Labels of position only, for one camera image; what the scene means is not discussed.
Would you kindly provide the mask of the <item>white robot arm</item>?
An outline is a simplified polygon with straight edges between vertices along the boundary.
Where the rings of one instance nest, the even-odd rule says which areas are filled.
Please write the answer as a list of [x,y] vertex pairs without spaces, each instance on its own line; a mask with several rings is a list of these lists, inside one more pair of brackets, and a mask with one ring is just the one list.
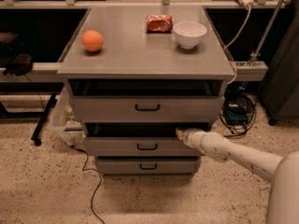
[[266,224],[299,224],[298,151],[282,157],[194,128],[176,128],[176,135],[187,147],[199,150],[214,161],[234,161],[268,181],[271,189]]

